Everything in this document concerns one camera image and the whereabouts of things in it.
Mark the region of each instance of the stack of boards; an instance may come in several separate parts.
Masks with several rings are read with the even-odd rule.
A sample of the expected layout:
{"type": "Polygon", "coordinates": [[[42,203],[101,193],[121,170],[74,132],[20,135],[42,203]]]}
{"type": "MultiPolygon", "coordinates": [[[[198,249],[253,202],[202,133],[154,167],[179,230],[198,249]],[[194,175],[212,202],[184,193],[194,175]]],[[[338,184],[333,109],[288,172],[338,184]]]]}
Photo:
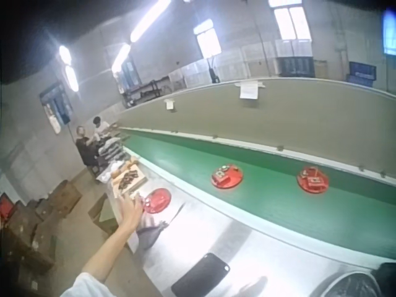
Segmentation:
{"type": "Polygon", "coordinates": [[[131,159],[127,161],[124,166],[111,174],[111,187],[113,188],[113,194],[115,198],[127,192],[134,192],[138,187],[146,182],[147,178],[139,169],[137,163],[137,159],[131,157],[131,159]],[[128,185],[120,189],[120,183],[126,179],[128,180],[128,185]]]}

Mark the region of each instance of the green conveyor belt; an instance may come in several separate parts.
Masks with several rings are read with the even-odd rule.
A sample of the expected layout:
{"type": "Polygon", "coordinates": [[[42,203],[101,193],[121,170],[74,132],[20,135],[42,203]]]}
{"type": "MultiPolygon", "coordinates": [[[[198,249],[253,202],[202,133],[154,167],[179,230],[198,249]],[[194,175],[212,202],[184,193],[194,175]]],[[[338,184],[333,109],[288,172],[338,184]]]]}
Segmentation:
{"type": "Polygon", "coordinates": [[[199,189],[298,233],[366,254],[396,259],[396,187],[321,167],[330,179],[320,195],[300,189],[310,164],[228,145],[130,132],[126,147],[199,189]],[[231,190],[212,186],[213,171],[233,163],[244,173],[231,190]]]}

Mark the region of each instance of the paper sign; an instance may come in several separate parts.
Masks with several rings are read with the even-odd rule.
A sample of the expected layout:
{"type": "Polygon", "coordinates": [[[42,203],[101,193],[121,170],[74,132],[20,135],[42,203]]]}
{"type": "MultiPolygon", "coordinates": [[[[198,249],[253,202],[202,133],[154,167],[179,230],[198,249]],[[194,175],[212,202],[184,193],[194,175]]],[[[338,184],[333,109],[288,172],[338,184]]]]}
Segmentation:
{"type": "Polygon", "coordinates": [[[256,80],[241,82],[241,99],[258,99],[259,82],[256,80]]]}
{"type": "Polygon", "coordinates": [[[165,100],[165,105],[167,110],[173,110],[174,109],[174,101],[173,100],[165,100]]]}

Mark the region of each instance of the concrete floor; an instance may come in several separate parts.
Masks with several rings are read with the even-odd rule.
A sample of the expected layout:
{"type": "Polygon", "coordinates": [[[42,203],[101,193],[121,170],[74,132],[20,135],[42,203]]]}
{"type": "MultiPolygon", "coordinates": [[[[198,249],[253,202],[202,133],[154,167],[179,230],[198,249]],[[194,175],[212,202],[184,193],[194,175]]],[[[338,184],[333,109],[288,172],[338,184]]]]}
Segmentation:
{"type": "MultiPolygon", "coordinates": [[[[59,296],[72,286],[82,266],[108,237],[88,216],[90,208],[104,193],[105,185],[95,183],[87,171],[80,174],[74,184],[83,196],[58,226],[56,265],[48,273],[53,296],[59,296]]],[[[105,284],[117,297],[161,296],[127,247],[117,259],[105,284]]]]}

